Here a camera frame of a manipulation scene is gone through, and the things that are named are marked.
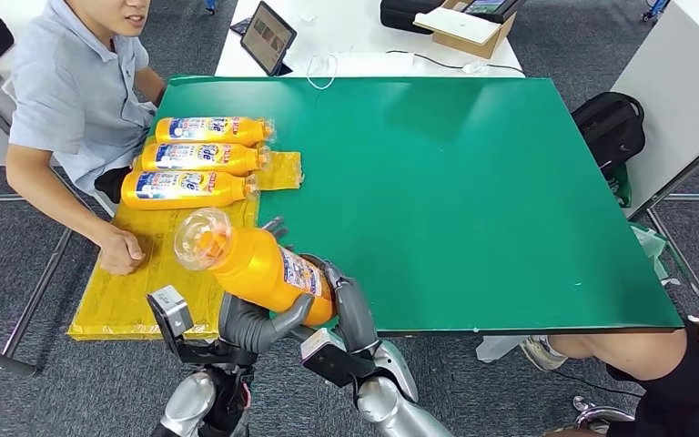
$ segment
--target floor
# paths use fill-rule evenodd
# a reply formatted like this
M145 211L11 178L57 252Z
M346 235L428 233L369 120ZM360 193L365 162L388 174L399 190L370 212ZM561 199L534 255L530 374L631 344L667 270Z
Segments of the floor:
M650 27L641 0L528 0L511 32L529 76L550 76L571 108L609 89ZM206 15L200 0L153 0L143 35L163 76L213 74L234 0ZM699 189L699 174L685 189ZM9 192L0 168L0 192ZM699 203L659 211L699 274ZM22 203L0 204L0 347L59 238L60 226ZM187 368L159 341L70 340L65 331L95 262L96 247L71 238L17 356L36 361L34 378L0 372L0 437L147 436ZM682 313L699 313L686 288L670 289ZM631 397L541 373L518 351L492 364L475 359L476 336L395 339L420 389L420 404L460 436L538 436L574 418L572 396L631 407ZM283 341L258 366L254 436L367 436L350 397L299 366L296 343ZM611 389L596 361L562 371Z

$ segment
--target light blue shirt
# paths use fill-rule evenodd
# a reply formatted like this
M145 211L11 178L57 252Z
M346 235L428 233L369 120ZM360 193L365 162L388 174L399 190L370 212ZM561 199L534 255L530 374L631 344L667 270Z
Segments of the light blue shirt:
M17 110L9 142L53 152L77 187L129 166L156 108L133 92L135 72L148 66L136 37L116 36L115 53L87 29L64 0L50 0L15 48Z

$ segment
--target yellow mat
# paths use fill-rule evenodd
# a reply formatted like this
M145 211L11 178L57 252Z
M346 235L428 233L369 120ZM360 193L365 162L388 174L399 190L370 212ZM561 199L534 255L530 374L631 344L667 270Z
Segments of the yellow mat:
M262 190L298 188L302 179L298 152L273 152L272 166L258 173ZM235 226L256 226L257 198L223 209ZM146 295L173 285L186 299L194 321L187 337L217 337L223 290L206 271L184 269L173 253L176 227L193 210L135 211L119 206L113 223L137 236L146 259L126 276L108 274L96 263L68 335L75 340L160 339Z

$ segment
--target bottle cap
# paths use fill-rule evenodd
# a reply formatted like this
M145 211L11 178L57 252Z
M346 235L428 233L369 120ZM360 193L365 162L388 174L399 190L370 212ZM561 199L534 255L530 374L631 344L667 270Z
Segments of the bottle cap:
M209 269L226 257L232 238L228 215L217 208L202 208L178 226L173 250L186 269Z
M264 134L264 139L269 143L277 141L277 130L275 130L275 120L264 118L260 120L262 123L261 130Z
M266 146L258 148L258 169L266 170L272 163L272 149Z
M243 186L242 192L247 199L253 199L258 195L258 178L256 178L256 175L250 175L245 178L245 186Z

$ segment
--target fist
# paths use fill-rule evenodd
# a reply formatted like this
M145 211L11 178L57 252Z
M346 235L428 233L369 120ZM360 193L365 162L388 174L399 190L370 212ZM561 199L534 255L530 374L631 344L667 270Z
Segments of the fist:
M136 237L125 230L112 226L98 241L100 268L112 275L132 273L143 262Z

